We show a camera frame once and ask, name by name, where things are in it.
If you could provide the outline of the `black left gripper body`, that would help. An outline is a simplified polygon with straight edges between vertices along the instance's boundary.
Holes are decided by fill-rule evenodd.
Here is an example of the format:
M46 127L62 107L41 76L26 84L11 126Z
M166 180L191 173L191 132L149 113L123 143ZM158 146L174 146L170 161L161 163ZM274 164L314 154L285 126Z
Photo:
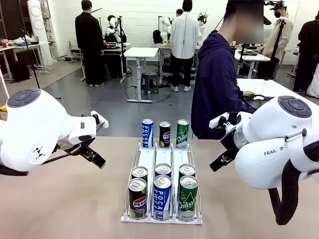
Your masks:
M67 142L66 139L62 139L57 142L56 147L66 153L71 153L72 156L80 155L81 152L86 151L86 149L90 146L90 144L95 140L95 138L91 138L80 143L76 143L72 145Z

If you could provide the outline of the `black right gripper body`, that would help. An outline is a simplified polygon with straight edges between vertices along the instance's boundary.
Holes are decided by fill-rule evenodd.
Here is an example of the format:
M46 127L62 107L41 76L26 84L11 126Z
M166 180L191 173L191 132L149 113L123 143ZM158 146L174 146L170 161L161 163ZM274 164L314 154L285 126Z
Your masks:
M220 142L228 152L238 152L241 148L240 140L235 130L227 132Z

